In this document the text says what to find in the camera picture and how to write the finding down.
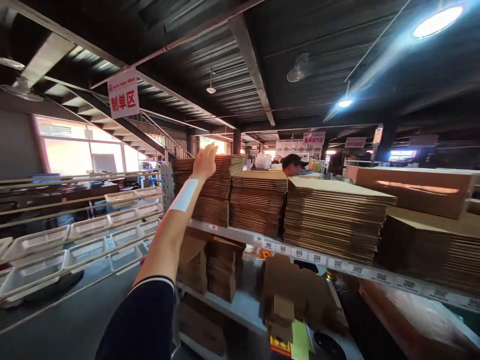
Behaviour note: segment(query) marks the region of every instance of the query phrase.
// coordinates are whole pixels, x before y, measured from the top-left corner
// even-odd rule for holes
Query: hanging sign
[[[108,98],[112,119],[140,114],[137,70],[130,69],[108,81]]]
[[[321,149],[325,142],[325,131],[304,132],[303,146],[305,149]]]
[[[347,137],[345,141],[345,149],[363,149],[366,142],[366,137]]]

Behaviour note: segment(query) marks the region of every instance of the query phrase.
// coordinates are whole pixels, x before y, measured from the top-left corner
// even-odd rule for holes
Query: worker
[[[308,165],[308,162],[302,161],[297,154],[290,154],[281,160],[281,169],[287,177],[298,176],[302,173],[302,168]]]
[[[133,287],[116,309],[96,360],[170,359],[180,247],[205,181],[216,170],[218,146],[201,149],[193,172],[158,225]]]

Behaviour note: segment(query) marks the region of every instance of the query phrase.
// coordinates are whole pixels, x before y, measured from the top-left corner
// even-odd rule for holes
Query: qr code label
[[[289,256],[290,256],[290,253],[291,253],[292,250],[291,250],[290,247],[287,246],[287,245],[276,244],[275,251],[276,251],[277,253],[285,254],[285,255],[289,255]]]

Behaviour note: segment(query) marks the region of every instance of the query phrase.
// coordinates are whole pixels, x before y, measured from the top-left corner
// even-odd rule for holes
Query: stack of flattened cardboard
[[[224,329],[227,318],[189,294],[185,294],[177,310],[179,330],[197,344],[218,356],[227,350]]]
[[[295,318],[305,321],[311,329],[319,331],[322,326],[328,326],[343,332],[348,328],[348,324],[327,281],[311,270],[300,269],[298,265],[290,262],[288,256],[277,253],[267,257],[262,264],[258,282],[266,325],[269,326],[267,320],[271,318],[271,301],[274,297],[280,297],[293,304]],[[290,319],[290,310],[288,314],[286,310],[282,311],[281,317]],[[275,330],[283,331],[284,334],[286,329],[276,328],[273,331]]]
[[[206,274],[210,293],[232,302],[242,274],[245,246],[218,236],[208,242]]]
[[[396,199],[342,181],[290,177],[284,242],[371,264]]]
[[[207,241],[211,234],[187,227],[180,248],[176,279],[200,294],[207,292]]]
[[[390,207],[375,260],[387,269],[480,295],[480,216],[460,220]]]
[[[232,182],[230,226],[277,237],[287,191],[284,172],[247,170],[233,176]]]
[[[216,171],[210,177],[200,193],[193,210],[192,218],[222,227],[228,226],[229,194],[232,175],[242,171],[244,155],[215,156]],[[173,180],[175,195],[179,193],[194,170],[194,159],[178,159],[173,162]]]

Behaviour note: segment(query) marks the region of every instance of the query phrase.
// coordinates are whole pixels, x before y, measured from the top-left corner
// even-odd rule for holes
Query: wall
[[[0,126],[0,180],[45,172],[32,116],[0,109]]]

